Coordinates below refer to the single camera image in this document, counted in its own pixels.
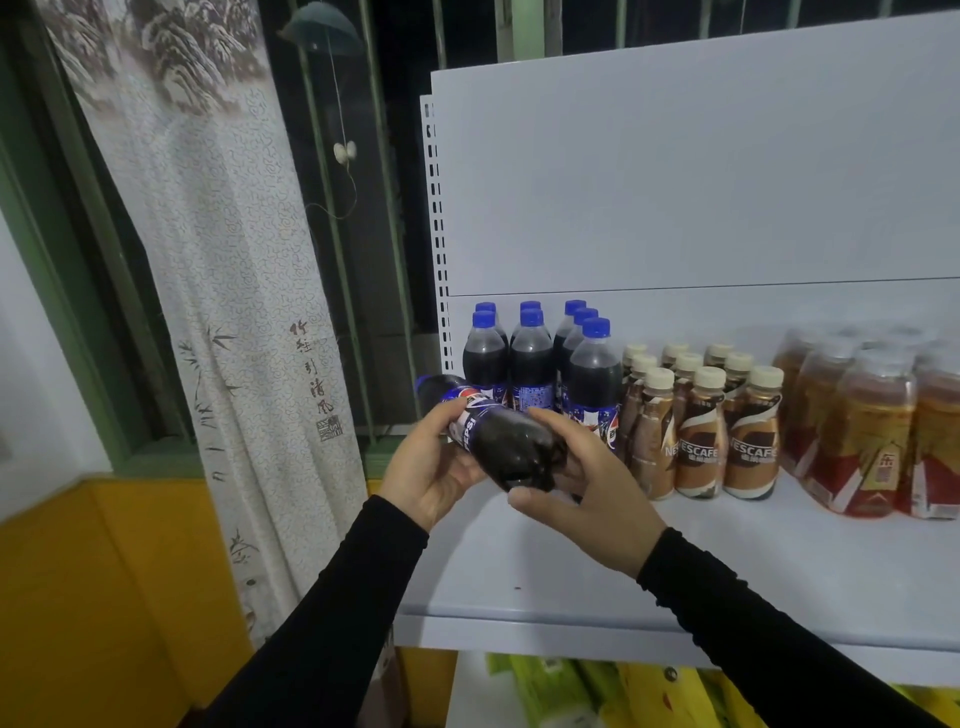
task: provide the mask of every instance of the pepsi bottle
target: pepsi bottle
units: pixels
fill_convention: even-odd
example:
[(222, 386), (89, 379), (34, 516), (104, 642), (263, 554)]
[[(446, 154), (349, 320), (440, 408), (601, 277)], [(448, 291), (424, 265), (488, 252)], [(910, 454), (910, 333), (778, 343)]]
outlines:
[(584, 339), (570, 356), (568, 365), (568, 414), (571, 420), (589, 427), (613, 450), (623, 378), (621, 356), (610, 343), (610, 319), (586, 319), (583, 332)]
[(578, 308), (586, 307), (587, 302), (582, 301), (581, 299), (570, 299), (564, 303), (564, 319), (557, 327), (557, 333), (553, 335), (553, 366), (554, 370), (556, 371), (553, 408), (558, 412), (563, 411), (561, 409), (561, 392), (563, 389), (563, 381), (560, 378), (561, 349), (564, 347), (564, 341), (566, 341), (566, 337), (569, 336), (573, 331), (573, 313)]
[(507, 400), (508, 352), (496, 332), (496, 314), (474, 311), (473, 328), (464, 346), (464, 375), (467, 381), (487, 397), (505, 403)]
[(491, 400), (458, 376), (422, 376), (417, 398), (424, 412), (441, 401), (466, 398), (467, 409), (447, 434), (471, 453), (484, 473), (503, 490), (516, 485), (551, 491), (553, 473), (566, 464), (566, 442), (529, 415)]
[(496, 328), (496, 332), (500, 334), (500, 338), (503, 339), (503, 346), (509, 346), (507, 344), (507, 332), (504, 331), (500, 325), (500, 314), (496, 312), (496, 303), (493, 301), (481, 301), (474, 307), (474, 310), (493, 312), (494, 328)]
[(584, 340), (584, 321), (597, 316), (596, 308), (578, 308), (573, 312), (573, 330), (566, 336), (564, 345), (560, 349), (560, 411), (565, 415), (570, 413), (570, 402), (567, 399), (567, 388), (570, 385), (570, 356)]
[(520, 311), (520, 330), (510, 345), (510, 386), (513, 406), (520, 412), (527, 407), (553, 407), (553, 345), (543, 325), (543, 311)]
[[(540, 302), (539, 302), (539, 301), (521, 301), (521, 302), (520, 302), (520, 315), (521, 315), (521, 316), (523, 315), (523, 311), (525, 311), (527, 308), (540, 308)], [(521, 326), (523, 326), (522, 323), (521, 323), (521, 324), (517, 324), (517, 325), (514, 327), (514, 332), (513, 332), (512, 334), (510, 334), (510, 343), (511, 343), (511, 344), (514, 343), (514, 339), (516, 339), (516, 335), (517, 335), (517, 333), (520, 331), (520, 327), (521, 327)]]

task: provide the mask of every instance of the person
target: person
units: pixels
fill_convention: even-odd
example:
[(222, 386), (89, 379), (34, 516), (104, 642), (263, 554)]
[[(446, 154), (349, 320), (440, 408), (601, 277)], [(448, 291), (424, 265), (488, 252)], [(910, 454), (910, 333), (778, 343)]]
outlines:
[[(316, 584), (204, 712), (206, 726), (352, 726), (427, 535), (485, 476), (441, 435), (464, 402), (411, 431)], [(565, 440), (561, 487), (579, 505), (514, 488), (510, 504), (621, 571), (670, 609), (769, 728), (942, 725), (752, 592), (669, 528), (626, 467), (582, 425), (535, 419)]]

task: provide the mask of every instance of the black sleeve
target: black sleeve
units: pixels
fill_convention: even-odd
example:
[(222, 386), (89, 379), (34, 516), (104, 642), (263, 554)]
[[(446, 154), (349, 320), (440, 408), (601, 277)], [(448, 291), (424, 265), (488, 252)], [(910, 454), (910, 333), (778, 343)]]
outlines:
[(667, 607), (770, 728), (942, 726), (667, 528), (636, 582)]
[(204, 726), (352, 726), (426, 532), (370, 498), (293, 614), (209, 708)]

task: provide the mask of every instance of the white wall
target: white wall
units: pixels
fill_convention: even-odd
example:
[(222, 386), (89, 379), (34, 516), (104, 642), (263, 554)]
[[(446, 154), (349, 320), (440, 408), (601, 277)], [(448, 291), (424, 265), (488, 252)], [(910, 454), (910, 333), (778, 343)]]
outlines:
[(0, 521), (110, 463), (0, 214)]

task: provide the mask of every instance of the patterned curtain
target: patterned curtain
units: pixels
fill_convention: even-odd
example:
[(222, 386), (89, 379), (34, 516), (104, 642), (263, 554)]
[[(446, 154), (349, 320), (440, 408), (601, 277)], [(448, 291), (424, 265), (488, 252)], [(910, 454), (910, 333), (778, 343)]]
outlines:
[(40, 0), (143, 241), (253, 643), (365, 497), (254, 0)]

